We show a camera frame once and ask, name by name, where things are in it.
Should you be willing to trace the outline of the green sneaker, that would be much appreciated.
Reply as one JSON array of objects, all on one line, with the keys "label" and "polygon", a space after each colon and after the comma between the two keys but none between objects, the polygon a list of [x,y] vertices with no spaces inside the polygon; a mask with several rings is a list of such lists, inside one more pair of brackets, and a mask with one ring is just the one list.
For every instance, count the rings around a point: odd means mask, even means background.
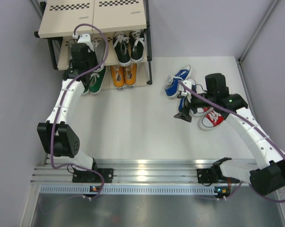
[{"label": "green sneaker", "polygon": [[82,92],[82,95],[86,95],[89,92],[89,86],[90,86],[90,80],[83,83],[84,90]]},{"label": "green sneaker", "polygon": [[92,94],[97,94],[100,92],[104,79],[107,74],[107,67],[105,66],[102,71],[100,72],[93,72],[91,74],[90,78],[90,84],[89,84],[89,91]]}]

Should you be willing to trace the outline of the grey sneaker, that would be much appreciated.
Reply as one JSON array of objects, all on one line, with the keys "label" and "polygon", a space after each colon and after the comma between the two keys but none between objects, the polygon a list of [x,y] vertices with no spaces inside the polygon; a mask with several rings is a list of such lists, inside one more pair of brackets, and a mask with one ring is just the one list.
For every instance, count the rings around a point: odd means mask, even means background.
[{"label": "grey sneaker", "polygon": [[68,50],[71,51],[72,47],[77,43],[76,39],[70,39],[68,41]]},{"label": "grey sneaker", "polygon": [[92,38],[92,43],[95,51],[92,54],[93,57],[93,65],[92,67],[96,67],[100,62],[104,60],[106,44],[103,38]]}]

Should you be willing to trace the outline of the orange sneaker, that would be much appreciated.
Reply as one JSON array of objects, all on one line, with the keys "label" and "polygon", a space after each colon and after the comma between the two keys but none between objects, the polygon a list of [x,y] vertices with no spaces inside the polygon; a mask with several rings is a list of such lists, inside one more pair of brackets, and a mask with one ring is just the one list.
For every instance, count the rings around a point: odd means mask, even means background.
[{"label": "orange sneaker", "polygon": [[137,73],[137,64],[132,63],[129,66],[124,67],[124,78],[125,85],[128,87],[134,87],[136,84],[136,73]]},{"label": "orange sneaker", "polygon": [[124,68],[120,65],[111,65],[110,71],[114,87],[116,89],[123,89],[125,86]]}]

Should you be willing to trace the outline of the black sneaker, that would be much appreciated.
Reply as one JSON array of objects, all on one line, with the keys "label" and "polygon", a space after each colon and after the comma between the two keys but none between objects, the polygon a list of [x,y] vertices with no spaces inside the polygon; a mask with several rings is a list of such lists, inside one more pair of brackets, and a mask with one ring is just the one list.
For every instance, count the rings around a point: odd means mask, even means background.
[{"label": "black sneaker", "polygon": [[124,31],[115,32],[113,35],[113,48],[116,53],[117,61],[123,67],[131,64],[128,51],[129,39]]},{"label": "black sneaker", "polygon": [[145,36],[142,29],[132,30],[129,33],[130,47],[131,47],[131,60],[139,63],[143,60]]}]

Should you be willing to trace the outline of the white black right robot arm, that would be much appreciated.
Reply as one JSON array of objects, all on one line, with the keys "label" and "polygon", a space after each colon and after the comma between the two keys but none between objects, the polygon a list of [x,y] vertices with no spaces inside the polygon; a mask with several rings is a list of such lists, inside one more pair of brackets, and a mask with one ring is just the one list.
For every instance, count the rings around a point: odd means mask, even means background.
[{"label": "white black right robot arm", "polygon": [[258,124],[247,102],[239,94],[230,94],[225,76],[221,73],[205,77],[206,91],[198,94],[190,80],[178,82],[178,97],[183,107],[174,117],[190,122],[190,112],[211,107],[237,132],[252,153],[256,164],[248,165],[232,158],[222,158],[211,166],[213,179],[224,182],[233,178],[248,183],[263,198],[285,186],[285,152]]}]

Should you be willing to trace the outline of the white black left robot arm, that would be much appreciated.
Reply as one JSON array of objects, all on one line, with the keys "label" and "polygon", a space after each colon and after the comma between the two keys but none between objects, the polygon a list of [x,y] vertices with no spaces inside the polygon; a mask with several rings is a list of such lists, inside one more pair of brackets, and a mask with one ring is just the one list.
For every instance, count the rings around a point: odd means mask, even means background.
[{"label": "white black left robot arm", "polygon": [[73,168],[72,182],[111,183],[113,169],[99,168],[95,159],[81,150],[80,139],[70,125],[77,102],[89,87],[92,73],[104,62],[98,62],[92,47],[84,43],[75,44],[71,54],[71,66],[63,75],[56,104],[46,121],[38,124],[37,133],[53,169]]}]

